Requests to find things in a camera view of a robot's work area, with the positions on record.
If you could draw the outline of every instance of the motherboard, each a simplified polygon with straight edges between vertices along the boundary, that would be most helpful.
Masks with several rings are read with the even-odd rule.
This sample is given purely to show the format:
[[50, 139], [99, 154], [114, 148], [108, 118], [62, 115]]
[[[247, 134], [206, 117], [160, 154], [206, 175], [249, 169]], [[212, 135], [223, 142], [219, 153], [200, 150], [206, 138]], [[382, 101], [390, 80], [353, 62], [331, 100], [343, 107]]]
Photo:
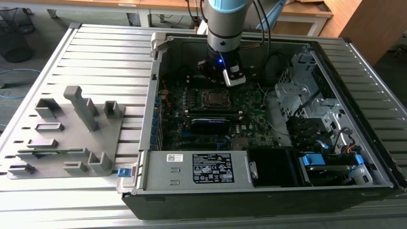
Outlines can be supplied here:
[[243, 150], [274, 144], [257, 82], [233, 88], [200, 76], [160, 79], [163, 150]]

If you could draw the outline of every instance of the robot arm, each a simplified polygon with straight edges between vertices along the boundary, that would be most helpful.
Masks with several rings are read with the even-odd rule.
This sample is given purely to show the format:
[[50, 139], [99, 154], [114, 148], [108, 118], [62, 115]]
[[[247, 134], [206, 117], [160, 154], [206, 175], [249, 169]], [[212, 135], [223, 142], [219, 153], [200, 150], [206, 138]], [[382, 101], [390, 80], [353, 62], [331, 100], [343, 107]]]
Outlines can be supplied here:
[[[204, 5], [204, 15], [208, 20], [208, 52], [198, 68], [212, 81], [224, 80], [228, 87], [246, 82], [239, 46], [246, 15], [253, 2], [254, 0], [207, 0]], [[269, 22], [273, 23], [282, 11], [282, 9], [277, 10], [279, 6], [277, 2], [285, 5], [286, 0], [267, 1], [271, 6], [269, 15], [274, 15], [269, 18]]]

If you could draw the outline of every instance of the wooden desk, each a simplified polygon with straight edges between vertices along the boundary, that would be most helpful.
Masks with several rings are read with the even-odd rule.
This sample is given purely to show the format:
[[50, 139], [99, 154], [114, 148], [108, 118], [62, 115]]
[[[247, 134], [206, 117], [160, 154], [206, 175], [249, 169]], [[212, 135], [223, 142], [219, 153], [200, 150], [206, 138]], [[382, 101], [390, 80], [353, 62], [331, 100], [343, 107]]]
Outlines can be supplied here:
[[[0, 6], [139, 13], [143, 27], [150, 27], [152, 14], [190, 15], [184, 0], [0, 0]], [[190, 0], [190, 7], [194, 16], [196, 8], [200, 14], [199, 0]], [[303, 30], [303, 35], [318, 36], [331, 17], [333, 13], [321, 11], [314, 3], [293, 2], [283, 9], [274, 31], [295, 34], [297, 30]]]
[[406, 0], [326, 0], [335, 13], [322, 31], [326, 37], [347, 37], [374, 65], [407, 29]]

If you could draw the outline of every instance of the table leg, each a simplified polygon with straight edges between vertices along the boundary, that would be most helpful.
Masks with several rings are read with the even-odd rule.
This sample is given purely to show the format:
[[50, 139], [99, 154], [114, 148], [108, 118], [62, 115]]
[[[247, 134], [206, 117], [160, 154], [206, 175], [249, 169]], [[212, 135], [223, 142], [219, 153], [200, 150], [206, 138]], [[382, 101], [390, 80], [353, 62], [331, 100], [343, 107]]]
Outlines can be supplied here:
[[163, 14], [160, 14], [160, 23], [164, 23], [166, 22], [166, 17]]
[[56, 10], [47, 10], [51, 18], [58, 18]]
[[142, 27], [150, 27], [150, 10], [139, 9]]
[[326, 25], [327, 18], [317, 18], [315, 23], [311, 26], [307, 36], [319, 36], [321, 31]]

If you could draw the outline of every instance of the blue latch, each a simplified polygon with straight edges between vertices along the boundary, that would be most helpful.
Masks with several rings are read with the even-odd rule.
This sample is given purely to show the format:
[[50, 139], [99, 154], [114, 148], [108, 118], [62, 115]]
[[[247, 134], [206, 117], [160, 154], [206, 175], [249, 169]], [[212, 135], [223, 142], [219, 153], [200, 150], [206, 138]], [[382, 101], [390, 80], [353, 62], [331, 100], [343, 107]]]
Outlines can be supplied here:
[[119, 168], [118, 177], [132, 177], [132, 169], [131, 168]]
[[362, 155], [357, 154], [355, 159], [357, 159], [357, 162], [358, 162], [359, 165], [362, 165], [365, 163]]
[[322, 154], [307, 154], [302, 157], [305, 166], [325, 166], [326, 161]]

